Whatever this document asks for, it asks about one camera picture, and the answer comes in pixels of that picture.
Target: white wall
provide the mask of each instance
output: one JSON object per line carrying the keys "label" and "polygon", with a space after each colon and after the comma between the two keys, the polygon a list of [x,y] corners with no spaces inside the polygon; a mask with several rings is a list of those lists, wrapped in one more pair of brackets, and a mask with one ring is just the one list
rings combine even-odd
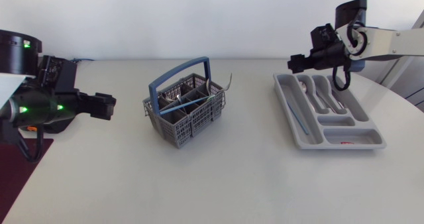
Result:
{"label": "white wall", "polygon": [[[0,0],[0,29],[73,58],[282,58],[350,0]],[[368,0],[367,25],[410,28],[424,0]],[[365,74],[377,73],[375,68]]]}

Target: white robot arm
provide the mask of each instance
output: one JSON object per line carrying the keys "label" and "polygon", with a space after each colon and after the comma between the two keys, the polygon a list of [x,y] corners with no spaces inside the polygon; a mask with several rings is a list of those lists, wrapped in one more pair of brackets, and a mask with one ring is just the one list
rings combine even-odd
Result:
{"label": "white robot arm", "polygon": [[[330,24],[311,31],[313,48],[309,57],[291,56],[293,73],[306,69],[333,69],[333,83],[342,91],[350,85],[350,72],[364,68],[365,60],[386,61],[402,56],[424,56],[424,28],[387,30],[365,26],[366,0],[354,0],[336,8],[334,29]],[[337,68],[343,67],[346,83],[335,81]]]}

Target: black cable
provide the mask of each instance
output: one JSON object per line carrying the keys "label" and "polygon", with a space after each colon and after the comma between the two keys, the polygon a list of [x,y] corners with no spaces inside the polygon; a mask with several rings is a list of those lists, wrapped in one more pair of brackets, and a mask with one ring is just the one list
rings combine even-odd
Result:
{"label": "black cable", "polygon": [[44,146],[44,129],[42,125],[36,126],[37,128],[37,141],[36,141],[36,147],[35,147],[35,154],[34,156],[31,156],[29,153],[29,148],[27,146],[27,143],[25,142],[24,137],[20,135],[18,147],[23,156],[28,160],[28,162],[37,163],[40,161]]}
{"label": "black cable", "polygon": [[89,58],[74,58],[74,59],[72,59],[72,60],[70,60],[70,62],[73,62],[73,63],[78,63],[78,62],[81,62],[81,61],[94,61],[93,59],[89,59]]}
{"label": "black cable", "polygon": [[408,95],[407,97],[405,97],[405,99],[408,99],[408,98],[410,98],[411,96],[415,95],[416,93],[419,93],[419,92],[420,92],[420,91],[422,91],[423,89],[424,89],[424,87],[423,87],[423,88],[421,88],[421,89],[419,89],[418,91],[416,91],[416,92],[412,93],[411,95]]}
{"label": "black cable", "polygon": [[352,46],[354,48],[356,48],[356,46],[358,45],[358,41],[356,41],[355,39],[353,39],[353,35],[352,35],[352,30],[353,30],[353,26],[355,24],[358,24],[360,26],[364,26],[363,23],[358,22],[359,17],[361,16],[361,14],[364,12],[363,9],[359,9],[359,11],[357,12],[355,18],[353,20],[351,20],[351,22],[349,22],[348,26],[347,26],[347,38],[349,39],[349,42],[352,44]]}
{"label": "black cable", "polygon": [[346,90],[349,87],[349,85],[350,85],[350,72],[344,72],[344,77],[346,78],[346,83],[344,84],[343,87],[341,87],[341,86],[338,85],[337,80],[336,80],[336,76],[337,76],[337,67],[335,66],[333,68],[333,83],[334,83],[334,86],[339,91]]}
{"label": "black cable", "polygon": [[416,103],[415,106],[417,106],[417,105],[419,105],[419,104],[421,104],[423,102],[424,102],[424,100],[420,101],[419,103]]}

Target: blue utensil handle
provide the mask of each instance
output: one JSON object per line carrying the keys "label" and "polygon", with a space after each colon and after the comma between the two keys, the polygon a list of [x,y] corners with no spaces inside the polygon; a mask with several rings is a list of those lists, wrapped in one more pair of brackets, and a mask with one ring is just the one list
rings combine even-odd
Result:
{"label": "blue utensil handle", "polygon": [[205,78],[206,80],[211,79],[211,66],[209,64],[209,58],[208,57],[201,57],[196,58],[193,60],[190,60],[188,62],[184,62],[183,64],[171,69],[170,71],[166,72],[162,76],[160,76],[158,79],[154,80],[149,86],[148,90],[150,92],[150,100],[152,101],[152,108],[153,113],[155,115],[159,114],[159,103],[158,103],[158,92],[156,91],[156,88],[158,88],[159,85],[166,82],[166,80],[170,79],[172,76],[176,75],[178,72],[189,68],[191,66],[194,66],[196,64],[199,64],[203,62],[203,65],[205,66]]}
{"label": "blue utensil handle", "polygon": [[187,103],[184,103],[184,104],[181,104],[181,105],[177,105],[176,107],[169,108],[169,109],[166,109],[166,110],[164,110],[164,111],[161,111],[161,112],[159,112],[159,114],[161,114],[161,115],[165,115],[165,114],[167,114],[167,113],[169,113],[169,112],[171,112],[171,111],[175,111],[175,110],[181,109],[181,108],[186,107],[186,106],[188,106],[188,105],[194,104],[194,103],[199,102],[199,101],[203,101],[204,99],[212,98],[212,97],[214,97],[214,96],[215,96],[215,95],[210,95],[210,96],[207,96],[207,97],[202,97],[202,98],[196,99],[196,100],[194,100],[194,101],[189,101],[189,102],[187,102]]}

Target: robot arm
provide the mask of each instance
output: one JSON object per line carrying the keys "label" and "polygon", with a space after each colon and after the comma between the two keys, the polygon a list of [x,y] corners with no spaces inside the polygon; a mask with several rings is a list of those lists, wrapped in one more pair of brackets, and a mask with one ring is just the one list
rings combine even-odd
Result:
{"label": "robot arm", "polygon": [[[336,8],[336,29],[330,24],[311,32],[313,48],[309,57],[291,56],[288,68],[293,73],[306,69],[333,69],[333,83],[338,90],[350,85],[350,72],[364,68],[365,60],[386,61],[402,56],[424,56],[424,29],[405,31],[365,26],[366,0],[354,0]],[[337,67],[342,66],[346,83],[335,80]]]}
{"label": "robot arm", "polygon": [[[0,144],[14,144],[29,162],[42,156],[43,134],[60,133],[80,113],[110,120],[116,99],[87,95],[74,88],[77,64],[44,56],[38,65],[41,41],[0,30]],[[30,154],[19,128],[37,132],[36,150]]]}
{"label": "robot arm", "polygon": [[352,32],[355,40],[359,41],[354,47],[347,37],[347,26],[338,28],[337,33],[347,47],[351,60],[386,61],[401,56],[424,56],[422,28],[396,31],[360,27]]}

